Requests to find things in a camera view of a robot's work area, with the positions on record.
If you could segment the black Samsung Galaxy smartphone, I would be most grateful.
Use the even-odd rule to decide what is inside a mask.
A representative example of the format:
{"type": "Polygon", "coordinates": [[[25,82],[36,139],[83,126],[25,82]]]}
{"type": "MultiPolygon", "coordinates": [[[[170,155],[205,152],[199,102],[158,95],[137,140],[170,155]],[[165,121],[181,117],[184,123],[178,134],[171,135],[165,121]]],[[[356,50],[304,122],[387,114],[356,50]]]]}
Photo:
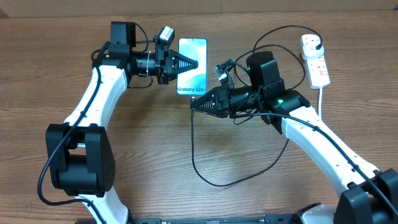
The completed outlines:
{"type": "Polygon", "coordinates": [[[200,96],[207,91],[208,41],[201,38],[181,38],[178,52],[184,58],[178,61],[182,73],[177,75],[177,94],[200,96]]]}

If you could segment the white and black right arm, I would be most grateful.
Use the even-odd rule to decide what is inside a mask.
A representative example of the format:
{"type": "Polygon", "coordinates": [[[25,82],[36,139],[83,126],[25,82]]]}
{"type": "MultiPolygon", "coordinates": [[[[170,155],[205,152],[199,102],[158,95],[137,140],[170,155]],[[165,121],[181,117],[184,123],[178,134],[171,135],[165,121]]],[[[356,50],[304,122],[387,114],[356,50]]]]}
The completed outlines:
{"type": "Polygon", "coordinates": [[[246,60],[251,85],[221,86],[192,100],[194,112],[218,118],[259,116],[298,145],[331,182],[338,204],[314,203],[291,216],[291,223],[397,223],[397,172],[379,170],[351,150],[296,90],[286,89],[272,52],[246,60]]]}

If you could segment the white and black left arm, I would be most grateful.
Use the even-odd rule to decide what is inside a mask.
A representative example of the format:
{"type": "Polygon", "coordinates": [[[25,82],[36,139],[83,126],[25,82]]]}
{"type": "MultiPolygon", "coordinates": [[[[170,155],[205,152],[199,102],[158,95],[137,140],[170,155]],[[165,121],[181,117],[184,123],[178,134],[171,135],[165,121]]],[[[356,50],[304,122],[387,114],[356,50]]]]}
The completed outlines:
{"type": "Polygon", "coordinates": [[[197,61],[170,49],[175,31],[169,26],[153,37],[154,51],[136,50],[138,28],[135,22],[111,23],[110,40],[91,53],[92,76],[78,106],[45,133],[48,160],[37,184],[39,199],[51,206],[81,202],[93,223],[134,221],[114,189],[116,162],[106,133],[131,78],[156,78],[163,85],[198,67],[197,61]]]}

